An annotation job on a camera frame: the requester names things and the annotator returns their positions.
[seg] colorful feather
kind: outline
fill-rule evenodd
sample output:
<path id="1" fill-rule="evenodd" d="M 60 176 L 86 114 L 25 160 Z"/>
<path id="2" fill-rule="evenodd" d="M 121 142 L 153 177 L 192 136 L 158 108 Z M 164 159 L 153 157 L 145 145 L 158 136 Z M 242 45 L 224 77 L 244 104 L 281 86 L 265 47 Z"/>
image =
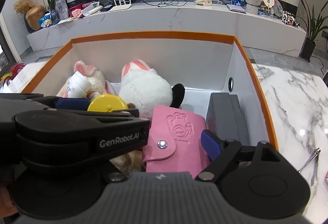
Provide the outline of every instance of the colorful feather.
<path id="1" fill-rule="evenodd" d="M 9 83 L 17 76 L 17 74 L 25 67 L 23 63 L 17 63 L 13 65 L 9 71 L 1 77 L 0 80 L 0 89 L 4 87 L 4 85 L 9 85 Z"/>

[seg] metal tweezers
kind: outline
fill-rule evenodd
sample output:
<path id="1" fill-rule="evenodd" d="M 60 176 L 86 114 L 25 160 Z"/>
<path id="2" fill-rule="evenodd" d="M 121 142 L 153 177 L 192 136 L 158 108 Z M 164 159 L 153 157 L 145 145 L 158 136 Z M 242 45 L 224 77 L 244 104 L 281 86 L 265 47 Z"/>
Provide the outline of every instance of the metal tweezers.
<path id="1" fill-rule="evenodd" d="M 306 163 L 303 165 L 303 167 L 301 167 L 301 169 L 298 171 L 299 173 L 302 172 L 302 170 L 313 160 L 314 160 L 314 171 L 313 171 L 313 175 L 311 178 L 311 186 L 314 185 L 314 180 L 315 180 L 315 176 L 317 175 L 317 171 L 318 171 L 318 163 L 319 163 L 319 154 L 320 154 L 321 150 L 320 148 L 317 148 L 313 151 L 313 153 L 311 154 L 311 156 L 309 157 L 309 159 L 306 161 Z"/>

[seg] striped plush hat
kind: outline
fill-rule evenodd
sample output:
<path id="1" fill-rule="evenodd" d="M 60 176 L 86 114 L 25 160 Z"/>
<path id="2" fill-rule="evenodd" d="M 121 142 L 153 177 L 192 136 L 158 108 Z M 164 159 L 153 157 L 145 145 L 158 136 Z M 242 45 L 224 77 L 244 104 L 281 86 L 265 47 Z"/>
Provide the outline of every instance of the striped plush hat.
<path id="1" fill-rule="evenodd" d="M 133 69 L 150 70 L 150 67 L 143 60 L 135 59 L 123 67 L 121 79 L 123 79 L 123 77 Z"/>

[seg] glass door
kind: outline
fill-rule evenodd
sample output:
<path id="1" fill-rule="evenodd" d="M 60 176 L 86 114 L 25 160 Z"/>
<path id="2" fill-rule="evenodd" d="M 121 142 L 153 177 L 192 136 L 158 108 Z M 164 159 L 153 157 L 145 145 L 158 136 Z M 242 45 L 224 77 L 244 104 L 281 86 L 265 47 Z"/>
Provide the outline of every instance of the glass door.
<path id="1" fill-rule="evenodd" d="M 0 78 L 16 63 L 0 28 Z"/>

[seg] blue glass vase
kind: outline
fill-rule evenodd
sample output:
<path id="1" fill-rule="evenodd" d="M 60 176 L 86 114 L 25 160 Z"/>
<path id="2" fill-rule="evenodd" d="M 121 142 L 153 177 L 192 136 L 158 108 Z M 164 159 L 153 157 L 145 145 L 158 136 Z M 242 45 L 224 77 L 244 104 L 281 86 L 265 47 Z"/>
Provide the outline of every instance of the blue glass vase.
<path id="1" fill-rule="evenodd" d="M 50 19 L 52 21 L 52 25 L 56 25 L 58 22 L 60 22 L 60 16 L 57 10 L 53 10 L 52 12 L 50 12 Z"/>

